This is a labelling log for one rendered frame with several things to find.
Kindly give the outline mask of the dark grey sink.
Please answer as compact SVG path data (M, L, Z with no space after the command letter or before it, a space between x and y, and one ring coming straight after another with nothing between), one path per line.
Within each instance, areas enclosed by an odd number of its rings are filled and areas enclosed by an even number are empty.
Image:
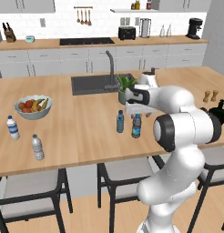
M110 75L72 76L71 84L74 96L112 93L119 89L117 80L114 81L115 89L105 89L110 85Z

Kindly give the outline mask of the white bottle with blue label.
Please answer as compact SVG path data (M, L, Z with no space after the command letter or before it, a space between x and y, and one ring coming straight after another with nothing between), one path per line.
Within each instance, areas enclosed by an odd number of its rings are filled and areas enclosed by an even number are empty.
M17 123L11 116L7 118L6 124L9 130L9 133L11 135L11 138L13 140L17 140L18 138L20 138Z

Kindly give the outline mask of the grey lower cupboard run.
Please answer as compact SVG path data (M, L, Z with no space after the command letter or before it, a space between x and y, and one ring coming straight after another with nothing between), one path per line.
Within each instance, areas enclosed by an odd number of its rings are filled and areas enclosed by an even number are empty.
M0 77L201 66L206 48L203 43L0 51Z

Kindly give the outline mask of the wooden pepper shaker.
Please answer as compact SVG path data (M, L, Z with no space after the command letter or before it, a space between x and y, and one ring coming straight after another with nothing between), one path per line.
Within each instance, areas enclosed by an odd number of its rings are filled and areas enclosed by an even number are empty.
M213 90L213 95L212 95L212 98L210 99L211 102L215 102L216 101L216 97L217 97L218 93L219 93L218 90Z

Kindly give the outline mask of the blue plastic water bottle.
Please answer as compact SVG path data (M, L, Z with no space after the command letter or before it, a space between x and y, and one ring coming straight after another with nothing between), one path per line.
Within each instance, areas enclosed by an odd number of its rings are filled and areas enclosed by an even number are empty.
M124 131L124 115L123 110L118 110L117 114L117 132L123 133Z

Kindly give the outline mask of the wooden knife block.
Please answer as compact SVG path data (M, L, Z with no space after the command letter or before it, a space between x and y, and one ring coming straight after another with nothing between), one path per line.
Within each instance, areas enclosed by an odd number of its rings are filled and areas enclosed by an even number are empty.
M14 43L16 41L16 37L13 29L10 27L8 23L3 24L5 38L7 43Z

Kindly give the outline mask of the black coffee machine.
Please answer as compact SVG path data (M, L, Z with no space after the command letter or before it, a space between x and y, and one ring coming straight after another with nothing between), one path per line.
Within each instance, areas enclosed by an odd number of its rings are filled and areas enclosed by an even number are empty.
M203 21L199 18L190 18L188 23L188 33L186 34L186 37L191 39L199 39L197 32L201 29Z

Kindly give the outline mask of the grey wall cupboard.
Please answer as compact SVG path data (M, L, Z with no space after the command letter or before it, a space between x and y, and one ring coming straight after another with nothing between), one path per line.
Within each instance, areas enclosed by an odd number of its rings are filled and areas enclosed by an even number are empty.
M211 0L160 0L161 12L208 12Z
M46 14L55 11L55 0L0 0L0 14Z

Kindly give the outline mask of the black hob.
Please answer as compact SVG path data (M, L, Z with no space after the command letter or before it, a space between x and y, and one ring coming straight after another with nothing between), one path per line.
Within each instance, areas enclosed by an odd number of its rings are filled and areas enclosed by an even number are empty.
M110 45L115 42L110 37L61 38L60 46Z

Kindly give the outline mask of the dark bottle with blue label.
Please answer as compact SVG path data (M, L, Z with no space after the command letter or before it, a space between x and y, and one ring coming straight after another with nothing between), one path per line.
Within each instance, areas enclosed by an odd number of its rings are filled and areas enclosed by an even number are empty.
M140 114L136 114L133 118L131 135L133 138L139 138L140 132L141 132L141 117Z

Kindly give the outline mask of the grey tap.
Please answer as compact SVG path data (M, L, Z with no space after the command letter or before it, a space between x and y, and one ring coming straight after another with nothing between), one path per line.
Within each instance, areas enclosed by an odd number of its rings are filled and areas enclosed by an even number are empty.
M110 84L105 86L106 90L116 90L118 88L117 80L114 74L114 59L110 52L107 50L106 54L110 62Z

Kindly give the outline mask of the green potted plant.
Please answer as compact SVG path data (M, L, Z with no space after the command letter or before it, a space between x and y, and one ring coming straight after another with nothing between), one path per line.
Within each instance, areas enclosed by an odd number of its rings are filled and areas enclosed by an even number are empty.
M124 105L126 103L125 91L127 88L132 87L137 80L132 75L117 75L118 83L118 101L120 104Z

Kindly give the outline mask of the bowl of fruit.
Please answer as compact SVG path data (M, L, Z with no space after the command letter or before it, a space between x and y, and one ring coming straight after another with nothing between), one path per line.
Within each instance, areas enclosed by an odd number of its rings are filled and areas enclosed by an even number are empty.
M23 118L37 120L45 117L52 106L52 98L44 95L26 96L19 99L15 111Z

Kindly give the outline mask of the black toaster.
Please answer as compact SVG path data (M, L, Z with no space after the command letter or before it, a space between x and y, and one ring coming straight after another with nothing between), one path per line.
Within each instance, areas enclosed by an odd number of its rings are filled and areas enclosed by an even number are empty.
M136 28L134 26L120 26L118 28L118 38L120 40L135 40Z

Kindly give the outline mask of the clear plastic water bottle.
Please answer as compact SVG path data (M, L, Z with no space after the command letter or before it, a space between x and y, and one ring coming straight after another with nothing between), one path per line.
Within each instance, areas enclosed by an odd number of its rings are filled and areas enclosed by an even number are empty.
M42 160L45 157L41 139L36 134L33 134L32 137L32 148L34 150L36 160Z

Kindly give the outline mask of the black stool with grey seat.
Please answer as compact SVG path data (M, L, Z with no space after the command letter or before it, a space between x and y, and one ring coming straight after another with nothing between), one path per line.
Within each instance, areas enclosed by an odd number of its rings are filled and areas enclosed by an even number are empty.
M5 193L0 198L0 232L9 233L6 223L55 215L59 232L66 233L60 210L62 194L66 194L72 213L65 168L7 177Z
M102 188L106 187L110 197L109 233L114 233L116 204L139 200L138 182L153 174L148 157L97 164L97 207L101 208Z
M187 233L192 233L208 189L224 185L224 147L203 149L202 152L205 156L205 165L198 177L198 190L201 193Z

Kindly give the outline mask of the white wall shelf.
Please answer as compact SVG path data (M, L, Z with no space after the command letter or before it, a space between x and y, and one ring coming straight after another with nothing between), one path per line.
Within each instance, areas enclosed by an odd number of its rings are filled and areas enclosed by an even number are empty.
M112 13L157 13L158 10L155 10L155 9L150 9L150 10L147 10L147 9L110 9L110 12Z

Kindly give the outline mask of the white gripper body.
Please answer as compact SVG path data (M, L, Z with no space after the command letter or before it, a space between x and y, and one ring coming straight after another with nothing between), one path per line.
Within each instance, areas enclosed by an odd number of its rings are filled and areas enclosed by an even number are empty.
M125 112L128 115L135 115L135 114L152 114L156 112L156 109L150 106L145 106L141 104L129 104L126 102Z

